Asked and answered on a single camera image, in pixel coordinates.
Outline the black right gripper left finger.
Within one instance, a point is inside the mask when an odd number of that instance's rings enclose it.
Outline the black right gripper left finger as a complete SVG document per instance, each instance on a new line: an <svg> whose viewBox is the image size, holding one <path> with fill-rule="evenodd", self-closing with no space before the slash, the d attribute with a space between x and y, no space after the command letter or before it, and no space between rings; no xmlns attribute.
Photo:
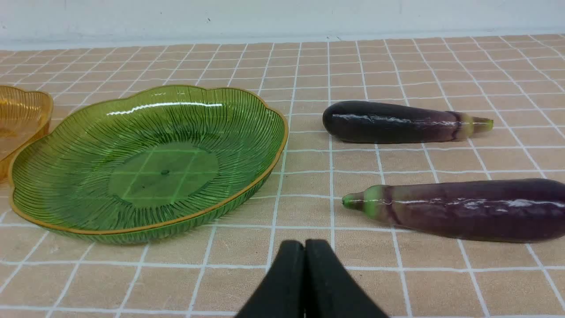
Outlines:
<svg viewBox="0 0 565 318"><path fill-rule="evenodd" d="M296 240L284 240L269 271L237 318L302 318L305 248Z"/></svg>

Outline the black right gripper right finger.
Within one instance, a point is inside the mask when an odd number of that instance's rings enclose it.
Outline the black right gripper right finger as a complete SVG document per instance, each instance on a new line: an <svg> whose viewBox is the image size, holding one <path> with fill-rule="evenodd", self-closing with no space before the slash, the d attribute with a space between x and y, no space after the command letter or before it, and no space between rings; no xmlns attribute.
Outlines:
<svg viewBox="0 0 565 318"><path fill-rule="evenodd" d="M305 242L307 318L387 318L349 275L326 240Z"/></svg>

